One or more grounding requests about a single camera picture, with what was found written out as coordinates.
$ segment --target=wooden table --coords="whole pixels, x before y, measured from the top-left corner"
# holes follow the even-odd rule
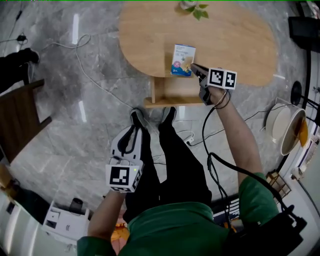
[[[198,105],[196,77],[170,74],[175,44],[196,47],[194,62],[208,68],[237,71],[237,82],[269,84],[277,52],[269,25],[236,3],[215,1],[200,21],[178,1],[128,1],[119,21],[121,50],[128,62],[152,77],[146,108]]]

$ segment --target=white box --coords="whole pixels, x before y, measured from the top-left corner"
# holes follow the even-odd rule
[[[184,44],[174,46],[171,74],[190,77],[192,74],[191,64],[195,59],[196,48]]]
[[[44,219],[42,230],[67,245],[77,245],[80,238],[88,235],[89,209],[85,210],[85,214],[73,214],[67,210],[54,207],[54,204],[55,202],[52,201]]]
[[[237,83],[237,72],[222,68],[209,68],[207,85],[234,90]]]

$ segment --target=wooden chair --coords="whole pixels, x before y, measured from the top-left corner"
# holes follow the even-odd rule
[[[42,79],[0,97],[0,146],[9,163],[52,121],[40,122],[35,104],[33,89],[44,84]]]

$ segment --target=gray marble floor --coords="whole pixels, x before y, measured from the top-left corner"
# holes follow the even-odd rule
[[[268,86],[254,87],[238,84],[232,102],[245,119],[256,111],[266,110],[275,97],[289,99],[295,80],[305,84],[305,52],[289,38],[288,16],[295,16],[294,5],[289,2],[239,2],[256,12],[271,27],[277,45],[277,68]],[[130,106],[143,106],[150,96],[150,80],[133,68],[119,47],[118,20],[123,3],[30,1],[0,2],[0,40],[9,36],[15,17],[22,7],[23,13],[12,33],[28,38],[23,46],[40,52],[41,62],[30,73],[32,79],[45,79],[45,86],[35,92],[40,119],[51,115],[53,122],[36,136],[18,155],[10,169],[24,188],[31,189],[48,202],[53,199],[68,206],[73,197],[82,199],[95,210],[108,191],[105,182],[105,164],[110,157],[110,144],[119,131],[130,124],[130,109],[94,85],[81,71],[75,50],[51,45],[52,42],[72,44],[73,20],[79,18],[79,38],[90,34],[90,41],[78,49],[83,68],[104,89],[107,89]],[[17,51],[17,43],[0,44],[0,53]],[[176,131],[192,130],[195,142],[201,140],[201,128],[210,107],[178,107],[174,122]],[[161,118],[161,109],[147,111],[154,156],[161,155],[155,127]],[[265,173],[272,171],[281,159],[279,146],[261,130],[264,114],[247,121],[260,152]],[[205,133],[212,134],[222,128],[216,113],[209,119]],[[188,132],[181,137],[188,137]],[[219,156],[233,163],[224,132],[210,137],[207,146]],[[191,148],[199,161],[206,166],[206,153],[202,144]],[[164,157],[158,162],[164,163]],[[217,163],[221,185],[231,195],[237,193],[237,174]],[[156,165],[160,181],[166,179],[164,165]],[[210,174],[206,172],[212,198],[220,194]]]

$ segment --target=hand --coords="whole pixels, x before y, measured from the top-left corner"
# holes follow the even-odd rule
[[[217,104],[225,94],[225,90],[214,86],[208,86],[210,92],[210,101],[213,104]]]
[[[119,192],[119,191],[114,191],[114,190],[109,190],[109,192],[108,193],[110,193],[113,197],[117,197],[117,198],[119,198],[120,200],[122,199],[122,198],[125,198],[126,197],[126,192]]]

